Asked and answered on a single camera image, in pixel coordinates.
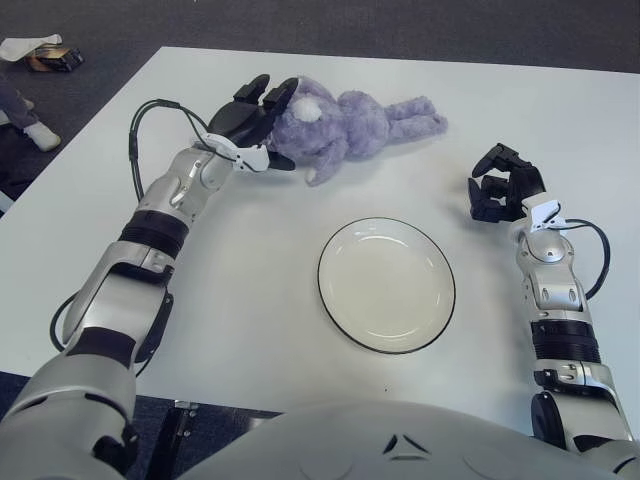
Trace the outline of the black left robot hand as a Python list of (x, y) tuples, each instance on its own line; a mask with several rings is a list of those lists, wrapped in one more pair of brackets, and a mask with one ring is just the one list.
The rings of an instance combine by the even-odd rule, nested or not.
[(288, 78), (265, 94), (269, 81), (268, 74), (261, 74), (244, 84), (233, 100), (215, 113), (207, 132), (221, 135), (237, 147), (263, 146), (299, 84), (297, 77)]

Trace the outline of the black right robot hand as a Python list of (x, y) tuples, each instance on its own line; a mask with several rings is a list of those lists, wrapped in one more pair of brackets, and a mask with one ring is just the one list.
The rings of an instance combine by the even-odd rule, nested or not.
[(509, 223), (515, 231), (565, 226), (561, 205), (547, 193), (540, 171), (504, 144), (491, 148), (468, 179), (470, 215), (487, 223)]

